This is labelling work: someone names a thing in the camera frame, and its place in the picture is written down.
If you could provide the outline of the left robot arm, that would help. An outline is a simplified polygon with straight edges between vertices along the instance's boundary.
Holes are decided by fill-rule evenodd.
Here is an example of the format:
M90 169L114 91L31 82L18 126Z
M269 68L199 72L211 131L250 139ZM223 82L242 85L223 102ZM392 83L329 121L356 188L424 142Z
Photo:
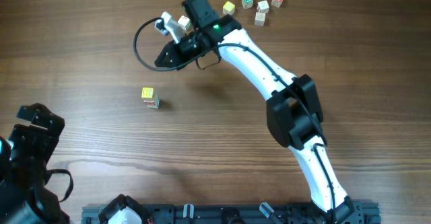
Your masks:
M46 167L65 121L39 103L21 106L17 117L30 124L16 124L8 139L1 138L1 222L69 223L60 203L69 198L73 178L62 199L46 188L52 175L71 175Z

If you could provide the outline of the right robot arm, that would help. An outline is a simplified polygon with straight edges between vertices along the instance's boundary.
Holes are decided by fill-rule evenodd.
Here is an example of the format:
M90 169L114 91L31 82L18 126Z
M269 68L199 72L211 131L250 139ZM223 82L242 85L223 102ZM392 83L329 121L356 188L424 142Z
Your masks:
M297 77L275 63L234 17L220 17L208 0L185 0L182 5L193 31L185 33L167 12L156 19L156 29L173 40L163 48L155 65L164 71L179 70L212 51L219 60L236 67L266 101L267 128L294 154L316 208L330 223L345 221L354 207L326 153L323 111L314 81L308 75Z

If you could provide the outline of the red drawing wooden block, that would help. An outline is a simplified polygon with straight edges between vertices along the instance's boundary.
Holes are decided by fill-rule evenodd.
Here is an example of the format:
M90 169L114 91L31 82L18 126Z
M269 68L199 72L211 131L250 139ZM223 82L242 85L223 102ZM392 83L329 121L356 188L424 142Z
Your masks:
M153 95L152 98L144 98L143 102L148 108L157 109L160 107L160 99L157 95Z

